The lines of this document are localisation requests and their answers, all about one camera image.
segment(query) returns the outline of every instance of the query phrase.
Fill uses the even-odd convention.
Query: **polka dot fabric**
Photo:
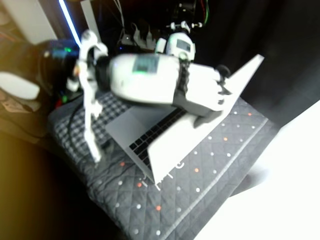
[[[194,239],[278,132],[272,122],[239,99],[226,119],[161,183],[154,185],[104,132],[106,122],[128,106],[110,94],[100,101],[106,105],[106,112],[103,120],[94,123],[104,150],[99,165],[92,163],[89,154],[79,157],[69,148],[62,127],[68,118],[52,123],[53,134],[71,157],[89,197],[131,240]],[[114,108],[116,112],[107,113]],[[83,112],[79,111],[75,118],[81,122]],[[74,125],[72,137],[79,140],[81,135],[80,124]],[[79,147],[86,151],[83,142]]]

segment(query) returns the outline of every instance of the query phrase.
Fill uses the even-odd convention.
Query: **black backdrop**
[[[112,0],[93,2],[97,1],[105,1],[104,4],[115,9]],[[265,56],[263,65],[242,97],[280,125],[320,100],[320,1],[208,1],[209,22],[192,36],[196,43],[197,63],[213,67],[225,64],[234,72],[255,54]],[[143,18],[157,27],[164,25],[164,19],[168,18],[166,9],[172,5],[172,0],[120,2],[127,23],[134,18]],[[86,29],[79,3],[69,2],[68,7],[71,15],[76,16],[79,32]],[[109,12],[102,15],[110,16],[105,21],[107,24],[115,22]],[[66,28],[60,27],[59,32],[61,37],[71,37]]]

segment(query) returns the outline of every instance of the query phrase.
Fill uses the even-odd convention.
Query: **display screen on robot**
[[[185,41],[182,41],[182,40],[180,40],[180,39],[178,39],[178,40],[176,41],[176,47],[177,47],[177,48],[180,48],[180,49],[183,49],[183,50],[185,50],[185,51],[188,51],[188,52],[190,52],[190,50],[191,50],[190,44],[187,43],[187,42],[185,42]]]
[[[158,70],[159,56],[138,55],[133,65],[133,73],[155,74]]]

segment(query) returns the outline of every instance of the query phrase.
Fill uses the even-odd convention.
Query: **silver laptop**
[[[255,56],[226,80],[225,88],[232,94],[225,96],[225,110],[210,123],[194,128],[197,117],[180,109],[133,106],[107,124],[106,130],[158,184],[228,116],[263,60]]]

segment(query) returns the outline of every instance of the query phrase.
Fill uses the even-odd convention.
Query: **laptop keyboard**
[[[149,169],[151,169],[151,165],[147,152],[148,146],[185,113],[185,111],[177,108],[130,145],[130,149],[134,151]]]

